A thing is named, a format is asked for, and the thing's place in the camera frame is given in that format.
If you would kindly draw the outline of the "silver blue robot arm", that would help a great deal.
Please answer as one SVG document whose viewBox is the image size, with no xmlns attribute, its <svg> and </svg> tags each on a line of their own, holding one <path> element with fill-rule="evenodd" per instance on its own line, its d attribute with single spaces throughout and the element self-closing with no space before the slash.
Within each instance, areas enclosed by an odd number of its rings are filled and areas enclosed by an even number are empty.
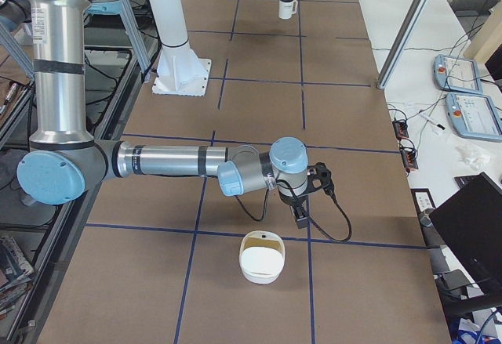
<svg viewBox="0 0 502 344">
<path fill-rule="evenodd" d="M 34 44 L 38 127 L 17 167 L 22 189 L 36 201 L 62 205 L 95 185 L 130 175 L 214 177 L 227 196 L 277 190 L 300 228 L 311 218 L 307 195 L 333 197 L 331 173 L 310 165 L 305 145 L 283 137 L 261 153 L 251 146 L 133 146 L 98 140 L 86 128 L 84 15 L 127 14 L 128 0 L 28 0 Z"/>
</svg>

